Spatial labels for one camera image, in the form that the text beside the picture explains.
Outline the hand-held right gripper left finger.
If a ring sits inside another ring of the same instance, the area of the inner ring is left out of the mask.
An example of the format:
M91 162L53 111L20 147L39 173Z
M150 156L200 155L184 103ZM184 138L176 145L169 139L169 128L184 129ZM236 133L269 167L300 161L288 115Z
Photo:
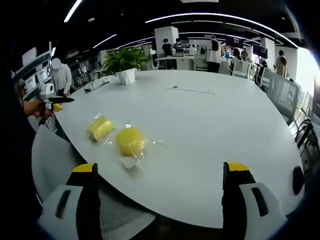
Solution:
M50 240L101 240L98 164L75 167L42 204L37 225Z

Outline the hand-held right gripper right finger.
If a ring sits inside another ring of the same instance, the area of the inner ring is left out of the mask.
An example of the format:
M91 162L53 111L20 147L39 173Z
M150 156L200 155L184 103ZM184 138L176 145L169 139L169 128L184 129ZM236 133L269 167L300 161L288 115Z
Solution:
M276 196L242 163L223 163L222 190L224 240L268 240L287 222Z

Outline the person's left hand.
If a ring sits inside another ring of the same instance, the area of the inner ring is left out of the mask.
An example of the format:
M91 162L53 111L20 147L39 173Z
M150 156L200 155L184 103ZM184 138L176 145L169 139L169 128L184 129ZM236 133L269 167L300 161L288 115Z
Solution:
M25 115L49 118L53 116L53 112L46 108L46 104L42 100L24 101L23 109Z

